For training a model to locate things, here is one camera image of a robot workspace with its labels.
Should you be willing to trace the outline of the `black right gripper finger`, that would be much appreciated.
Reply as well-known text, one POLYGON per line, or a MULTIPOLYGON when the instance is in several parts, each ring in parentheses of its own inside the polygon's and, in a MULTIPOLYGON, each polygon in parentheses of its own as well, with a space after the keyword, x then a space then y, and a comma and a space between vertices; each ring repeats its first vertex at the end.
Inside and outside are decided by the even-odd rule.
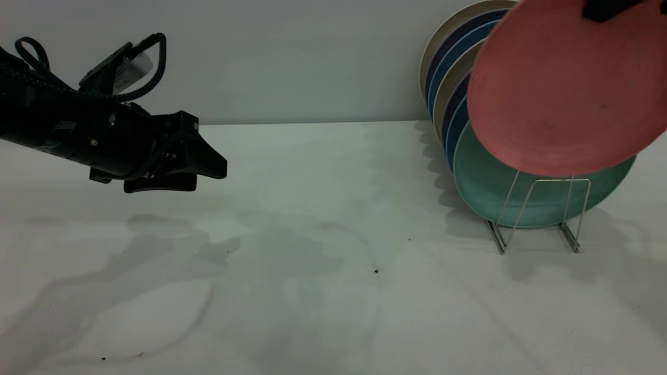
POLYGON ((641 0, 587 0, 582 7, 582 17, 596 23, 604 23, 641 2, 641 0))

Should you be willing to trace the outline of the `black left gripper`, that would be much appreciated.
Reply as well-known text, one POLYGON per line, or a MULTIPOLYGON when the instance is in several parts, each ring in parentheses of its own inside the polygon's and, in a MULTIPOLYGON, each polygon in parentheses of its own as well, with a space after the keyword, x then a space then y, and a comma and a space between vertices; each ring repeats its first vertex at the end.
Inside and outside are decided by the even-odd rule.
POLYGON ((69 159, 90 167, 90 179, 121 180, 126 194, 193 192, 198 175, 227 177, 227 160, 199 133, 198 118, 179 111, 152 116, 137 104, 68 104, 69 159))

